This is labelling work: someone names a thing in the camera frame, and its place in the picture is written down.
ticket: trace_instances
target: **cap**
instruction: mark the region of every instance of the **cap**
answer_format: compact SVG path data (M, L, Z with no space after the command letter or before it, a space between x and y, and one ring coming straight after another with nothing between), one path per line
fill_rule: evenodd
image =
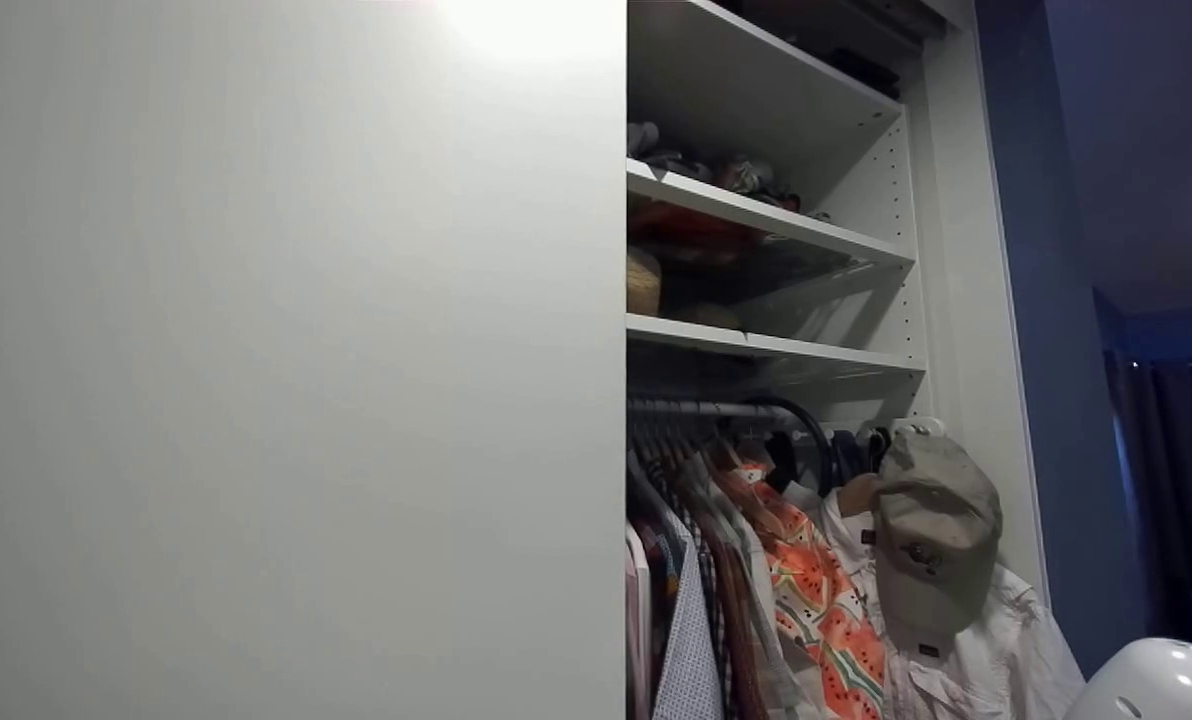
M875 586L896 643L944 648L987 599L1000 496L947 437L902 427L875 482Z

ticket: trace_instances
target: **shelf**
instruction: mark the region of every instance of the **shelf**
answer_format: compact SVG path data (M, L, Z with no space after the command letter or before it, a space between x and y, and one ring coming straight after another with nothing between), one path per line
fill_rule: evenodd
M768 160L807 199L902 114L710 0L633 0L626 10L633 119L655 119L693 153Z
M837 228L837 224L822 224L822 218L776 209L776 204L760 204L752 197L740 197L740 193L726 193L717 184L701 184L693 177L655 170L639 160L626 160L626 193L661 199L661 204L693 209L704 217L720 217L720 218L731 218L744 228L760 228L768 235L796 238L796 245L807 245L821 252L838 252L838 254L852 254L857 264L896 264L896 266L913 264L907 252L881 245L864 230Z
M803 360L803 363L817 363L822 376L920 376L925 373L920 363L889 350L752 336L752 333L661 318L661 314L626 314L626 336L639 344L693 347L710 354Z

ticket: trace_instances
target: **closet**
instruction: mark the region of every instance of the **closet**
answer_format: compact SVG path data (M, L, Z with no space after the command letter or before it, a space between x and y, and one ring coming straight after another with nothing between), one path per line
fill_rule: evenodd
M633 390L933 412L1045 586L936 7L885 94L704 0L0 0L0 717L624 717ZM645 204L782 235L736 327L624 312Z

